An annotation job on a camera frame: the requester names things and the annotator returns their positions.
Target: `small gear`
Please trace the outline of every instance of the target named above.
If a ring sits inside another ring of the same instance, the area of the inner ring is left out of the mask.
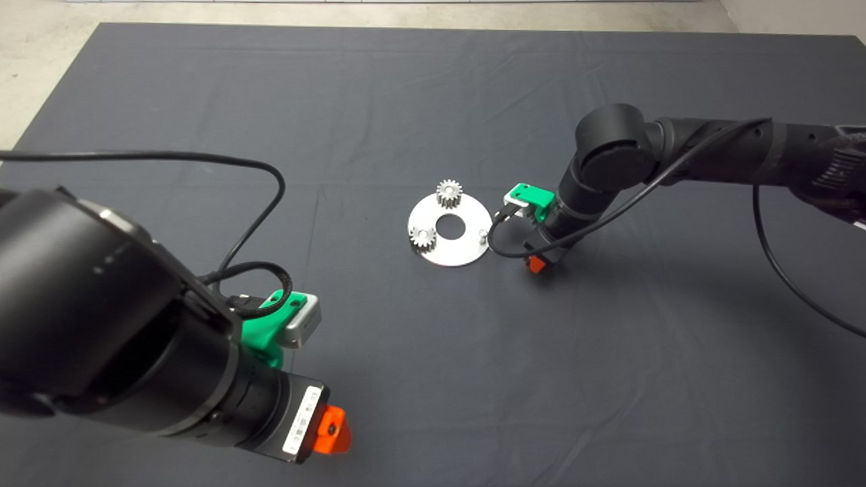
[[[453,179],[445,179],[436,187],[436,201],[443,208],[454,208],[460,204],[463,186]]]
[[[436,247],[436,229],[412,227],[409,232],[409,241],[415,252],[424,253]]]

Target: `sticker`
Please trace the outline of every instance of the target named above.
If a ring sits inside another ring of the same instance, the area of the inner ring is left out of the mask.
[[[319,404],[319,396],[322,395],[320,387],[308,386],[304,393],[304,399],[301,399],[301,406],[298,407],[298,413],[292,421],[292,428],[288,430],[286,443],[282,444],[282,450],[289,455],[297,455],[301,449],[301,443],[304,441],[304,435],[307,434],[307,428],[310,426],[310,420],[313,419],[313,413],[316,410],[316,405]]]

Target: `table surface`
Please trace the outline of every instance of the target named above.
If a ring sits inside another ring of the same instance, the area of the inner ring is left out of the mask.
[[[550,276],[488,254],[446,269],[405,222],[441,179],[489,210],[554,187],[594,107],[648,118],[866,124],[853,37],[104,24],[19,148],[264,159],[289,180],[240,259],[320,296],[294,371],[350,415],[350,454],[281,464],[85,419],[1,418],[0,477],[34,485],[866,484],[866,343],[782,285],[746,187],[663,188]],[[266,176],[178,163],[16,165],[215,267]],[[863,239],[766,192],[779,259],[863,321]],[[519,244],[519,224],[503,244]],[[228,291],[265,293],[247,276]]]

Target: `cable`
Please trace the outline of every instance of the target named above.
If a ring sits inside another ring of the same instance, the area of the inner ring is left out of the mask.
[[[279,265],[271,262],[263,262],[263,261],[254,261],[254,262],[245,262],[245,263],[237,263],[231,267],[226,269],[215,270],[210,274],[206,274],[204,276],[200,276],[198,279],[207,286],[208,284],[221,282],[226,279],[230,279],[234,276],[239,276],[245,272],[250,272],[251,270],[266,270],[270,272],[277,279],[280,280],[280,284],[282,284],[282,296],[279,301],[276,303],[267,306],[266,308],[239,308],[235,306],[235,314],[240,316],[243,319],[251,319],[251,318],[261,318],[262,316],[270,315],[274,313],[277,309],[279,309],[283,304],[285,304],[288,299],[288,295],[292,294],[293,284],[292,277],[286,272],[285,269],[280,267]]]
[[[855,327],[854,325],[848,323],[847,321],[839,318],[836,315],[833,315],[829,310],[821,306],[820,304],[813,301],[809,295],[807,295],[803,290],[797,287],[797,284],[791,280],[790,277],[782,270],[782,266],[779,265],[779,261],[776,260],[776,256],[773,255],[772,250],[770,250],[770,244],[766,240],[766,233],[764,232],[764,222],[761,218],[760,214],[760,186],[754,185],[752,186],[752,213],[754,215],[755,220],[755,230],[758,232],[758,240],[760,240],[760,247],[764,251],[764,255],[766,256],[766,260],[770,262],[772,269],[776,271],[776,275],[779,276],[779,279],[785,283],[785,286],[791,290],[798,298],[800,298],[804,303],[808,304],[810,308],[817,311],[824,318],[832,321],[838,326],[845,328],[851,333],[866,338],[866,331]]]
[[[283,195],[286,193],[286,180],[282,177],[280,171],[270,164],[253,159],[241,159],[231,156],[224,156],[213,153],[192,153],[192,152],[177,152],[177,151],[105,151],[92,153],[36,153],[36,152],[21,152],[21,151],[0,151],[0,159],[19,162],[70,162],[70,161],[95,161],[95,160],[173,160],[173,161],[190,161],[190,162],[208,162],[211,164],[220,164],[223,166],[248,167],[251,169],[259,169],[268,172],[277,182],[277,192],[271,199],[270,203],[265,206],[262,213],[253,220],[253,223],[243,232],[241,237],[235,242],[235,245],[229,250],[229,253],[223,258],[217,270],[225,270],[229,267],[232,259],[235,258],[237,252],[249,240],[265,218],[270,215],[271,211],[280,203]],[[212,289],[217,295],[220,295],[220,282],[214,281]]]
[[[680,166],[688,163],[696,155],[705,151],[707,148],[709,148],[710,146],[715,144],[718,140],[727,137],[731,133],[734,133],[734,132],[737,132],[739,130],[743,130],[745,128],[749,128],[749,127],[752,127],[752,126],[755,126],[758,124],[762,124],[762,123],[770,121],[770,120],[771,119],[769,119],[769,118],[743,120],[743,121],[733,123],[733,124],[725,127],[724,129],[720,130],[719,132],[716,132],[713,135],[710,135],[706,139],[702,140],[701,143],[699,143],[697,146],[695,146],[692,150],[690,150],[687,153],[684,153],[682,156],[680,156],[679,159],[677,159],[673,164],[668,166],[668,168],[665,169],[664,171],[662,171],[662,173],[659,174],[655,179],[650,181],[646,185],[646,187],[644,187],[637,194],[635,194],[634,196],[629,198],[625,203],[623,203],[618,208],[616,208],[616,210],[611,211],[610,213],[601,217],[599,220],[593,222],[590,225],[587,225],[586,227],[584,227],[578,231],[574,231],[573,233],[570,233],[570,234],[566,235],[565,237],[558,238],[558,239],[554,240],[553,242],[550,242],[548,245],[545,245],[544,247],[540,247],[538,249],[533,249],[533,250],[520,251],[520,252],[508,252],[508,251],[504,251],[502,249],[499,249],[496,246],[496,244],[494,243],[494,231],[496,230],[496,227],[499,226],[500,223],[502,223],[503,221],[505,221],[505,219],[507,219],[507,217],[511,216],[511,214],[514,214],[514,212],[517,211],[517,208],[514,208],[511,211],[511,214],[508,214],[507,211],[505,211],[505,212],[501,211],[500,212],[501,215],[499,213],[497,214],[498,215],[497,218],[494,220],[493,224],[490,226],[490,231],[488,231],[488,245],[493,252],[496,252],[500,256],[513,258],[513,259],[538,256],[538,255],[541,255],[541,254],[548,252],[550,250],[557,249],[558,247],[566,247],[568,245],[572,245],[575,242],[577,242],[578,240],[580,240],[581,238],[589,235],[590,233],[602,228],[603,226],[607,225],[608,223],[612,222],[613,220],[619,218],[623,213],[628,211],[632,206],[636,205],[638,202],[640,202],[640,200],[644,199],[648,194],[650,194],[653,190],[655,190],[671,173],[676,171]]]

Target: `metal disc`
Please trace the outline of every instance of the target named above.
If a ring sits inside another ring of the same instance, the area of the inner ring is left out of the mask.
[[[412,227],[436,228],[436,222],[445,215],[454,215],[466,225],[463,235],[457,239],[436,236],[436,246],[433,250],[421,254],[422,257],[446,267],[456,267],[472,263],[487,251],[487,232],[493,223],[487,208],[477,199],[463,194],[460,204],[454,208],[443,208],[436,201],[436,194],[431,194],[415,205],[409,215],[407,231]]]

